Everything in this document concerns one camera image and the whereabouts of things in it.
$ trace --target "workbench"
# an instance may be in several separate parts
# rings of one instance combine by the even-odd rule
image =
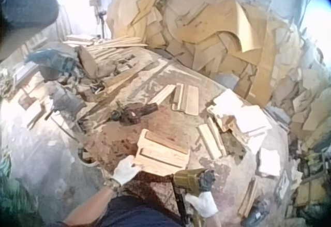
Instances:
[[[112,173],[118,162],[128,155],[137,152],[137,141],[142,129],[148,129],[177,144],[190,148],[188,169],[213,168],[216,182],[212,188],[219,216],[222,223],[239,223],[237,210],[246,193],[249,181],[255,176],[257,158],[234,139],[231,134],[224,133],[222,138],[226,146],[237,148],[242,156],[228,155],[211,160],[203,144],[197,126],[207,119],[206,107],[216,96],[226,88],[211,79],[184,67],[176,60],[168,60],[162,56],[141,48],[131,48],[132,54],[139,62],[120,76],[122,80],[113,79],[107,82],[107,97],[100,102],[88,103],[88,107],[80,114],[84,119],[86,133],[77,133],[79,140],[90,154],[100,162],[104,169]],[[116,100],[123,105],[148,103],[159,91],[168,84],[185,83],[199,88],[199,116],[186,115],[183,112],[172,111],[172,93],[159,106],[159,110],[143,116],[141,123],[133,126],[122,126],[119,122],[103,122],[109,112],[116,109]],[[268,131],[262,147],[276,149],[281,157],[281,167],[284,169],[288,160],[287,134],[277,123],[269,118],[272,129]],[[273,193],[278,179],[261,178],[257,196],[263,193]],[[128,188],[144,199],[157,200],[166,208],[177,213],[177,206],[170,182],[162,177],[139,173],[128,183]],[[282,209],[274,206],[268,218],[275,223]]]

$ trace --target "human arm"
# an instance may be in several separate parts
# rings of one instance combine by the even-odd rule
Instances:
[[[94,196],[78,206],[64,221],[68,226],[91,224],[100,218],[106,209],[114,190],[124,185],[135,177],[141,170],[139,166],[133,167],[134,156],[128,156],[119,162],[114,170],[108,186],[103,187]]]
[[[216,214],[218,209],[211,192],[202,192],[199,197],[188,193],[185,200],[205,219],[206,227],[221,227],[221,221]]]

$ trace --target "wooden workbench surface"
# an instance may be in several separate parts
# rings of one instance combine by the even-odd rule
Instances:
[[[108,91],[107,99],[99,103],[90,103],[89,109],[93,108],[85,113],[83,117],[89,126],[83,142],[85,148],[106,170],[112,173],[120,160],[127,155],[136,154],[137,141],[141,130],[144,128],[161,134],[180,145],[186,145],[191,150],[189,169],[201,167],[215,169],[217,180],[212,193],[220,210],[219,215],[222,221],[239,222],[236,212],[244,198],[250,179],[255,175],[256,157],[250,152],[246,152],[246,154],[244,152],[242,159],[234,159],[234,156],[230,155],[212,161],[197,131],[197,126],[205,123],[207,119],[206,106],[225,88],[182,66],[177,61],[164,59],[153,52],[140,48],[132,48],[132,53],[136,55],[136,58],[141,58],[140,65],[136,66],[144,67],[146,65],[146,67],[142,70],[137,69],[140,71],[128,76],[123,83],[117,81],[115,86],[113,85],[111,90]],[[172,94],[163,101],[158,111],[143,116],[140,124],[122,126],[118,122],[108,122],[94,129],[96,124],[104,120],[107,113],[116,109],[116,100],[119,100],[123,105],[130,103],[143,105],[149,102],[166,85],[176,84],[177,82],[199,88],[199,116],[190,116],[183,112],[172,111]],[[281,157],[281,166],[284,168],[288,156],[287,135],[271,119],[270,123],[273,129],[268,131],[263,147],[276,149]],[[238,145],[235,139],[230,136],[230,134],[225,134],[222,137],[224,137],[225,142],[243,150],[244,148]],[[276,179],[269,178],[260,181],[257,195],[260,194],[262,189],[264,193],[272,192],[277,183]],[[151,190],[138,185],[142,182],[148,183]],[[172,188],[166,179],[140,173],[136,180],[132,181],[131,186],[134,187],[135,191],[149,194],[149,196],[151,196],[151,192],[156,192],[160,201],[170,211],[176,212]]]

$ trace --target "gloved hand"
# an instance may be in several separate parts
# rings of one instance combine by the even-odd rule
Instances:
[[[133,165],[134,156],[128,156],[119,162],[117,167],[114,170],[113,179],[116,180],[120,185],[124,185],[126,182],[129,182],[131,179],[141,171],[141,167]]]
[[[188,193],[185,195],[185,200],[193,205],[203,218],[209,218],[218,212],[211,192],[202,192],[199,197]]]

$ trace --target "power tool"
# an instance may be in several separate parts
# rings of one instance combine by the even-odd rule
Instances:
[[[204,220],[200,214],[185,201],[187,193],[199,196],[201,192],[209,192],[215,181],[214,170],[193,169],[181,170],[171,176],[178,211],[184,226],[202,227]]]

